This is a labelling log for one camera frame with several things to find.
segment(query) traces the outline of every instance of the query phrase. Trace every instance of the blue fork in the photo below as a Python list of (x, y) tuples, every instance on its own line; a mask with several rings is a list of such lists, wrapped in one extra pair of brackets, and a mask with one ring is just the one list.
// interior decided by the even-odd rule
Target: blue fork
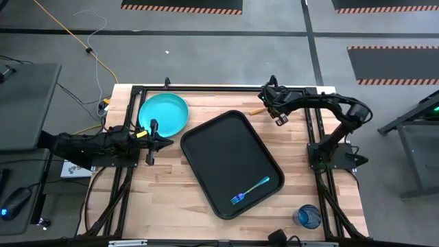
[(247, 190), (246, 192), (244, 192), (244, 193), (239, 193), (238, 196), (235, 196), (234, 198), (232, 198), (232, 200), (230, 200), (230, 202), (232, 202), (232, 205), (235, 205), (235, 204), (237, 204), (238, 202), (241, 202), (241, 201), (244, 199), (244, 196), (245, 196), (247, 193), (249, 193), (249, 192), (252, 191), (253, 189), (256, 189), (257, 187), (259, 187), (259, 186), (265, 184), (265, 183), (268, 182), (269, 180), (270, 180), (270, 178), (267, 177), (267, 176), (266, 176), (265, 178), (262, 178), (262, 180), (261, 180), (259, 183), (257, 183), (255, 186), (251, 187), (251, 188), (250, 188), (249, 190)]

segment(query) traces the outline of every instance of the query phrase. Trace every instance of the black tray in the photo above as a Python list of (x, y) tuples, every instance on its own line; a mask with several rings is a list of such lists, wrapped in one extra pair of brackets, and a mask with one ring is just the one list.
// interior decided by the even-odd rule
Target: black tray
[[(233, 219), (279, 191), (283, 172), (246, 116), (231, 110), (186, 132), (181, 148), (215, 214)], [(262, 178), (270, 180), (233, 205)]]

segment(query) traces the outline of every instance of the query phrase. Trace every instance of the gray floor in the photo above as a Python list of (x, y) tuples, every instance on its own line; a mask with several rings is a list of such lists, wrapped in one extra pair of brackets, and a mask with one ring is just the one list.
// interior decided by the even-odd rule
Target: gray floor
[[(121, 0), (41, 0), (68, 27), (93, 30), (108, 19), (108, 30), (304, 32), (300, 0), (244, 0), (242, 16), (120, 10)], [(336, 14), (331, 0), (308, 0), (315, 32), (439, 33), (439, 12)], [(0, 27), (58, 29), (32, 0), (13, 0), (0, 13)], [(307, 38), (268, 36), (94, 36), (92, 46), (121, 83), (263, 84), (275, 74), (280, 84), (315, 85)], [(349, 45), (439, 45), (439, 39), (317, 38), (318, 60), (325, 86), (356, 97), (373, 109), (375, 118), (350, 140), (370, 162), (359, 168), (361, 201), (371, 237), (413, 244), (439, 245), (439, 197), (402, 201), (399, 194), (415, 189), (396, 133), (376, 129), (413, 107), (437, 86), (359, 86), (346, 51)], [(0, 54), (33, 62), (59, 62), (59, 83), (83, 101), (99, 96), (95, 62), (70, 36), (0, 34)], [(99, 68), (104, 94), (114, 80)], [(93, 106), (88, 108), (94, 113)], [(96, 122), (61, 90), (56, 89), (45, 130), (75, 132)], [(54, 196), (45, 216), (54, 221), (46, 232), (29, 228), (23, 236), (47, 239), (72, 236), (84, 196)]]

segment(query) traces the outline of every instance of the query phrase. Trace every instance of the blue cup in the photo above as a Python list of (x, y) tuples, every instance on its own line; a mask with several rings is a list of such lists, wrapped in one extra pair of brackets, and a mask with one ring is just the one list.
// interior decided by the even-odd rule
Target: blue cup
[(293, 221), (299, 226), (304, 226), (308, 229), (316, 229), (322, 222), (322, 216), (315, 206), (306, 204), (294, 212)]

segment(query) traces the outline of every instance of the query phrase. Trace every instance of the teal bowl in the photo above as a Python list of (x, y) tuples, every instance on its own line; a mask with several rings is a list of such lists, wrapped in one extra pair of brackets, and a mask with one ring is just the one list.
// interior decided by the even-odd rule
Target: teal bowl
[(162, 137), (171, 137), (179, 133), (189, 118), (186, 101), (173, 93), (161, 93), (149, 98), (140, 108), (139, 123), (148, 132), (151, 131), (151, 119), (158, 122), (158, 133)]

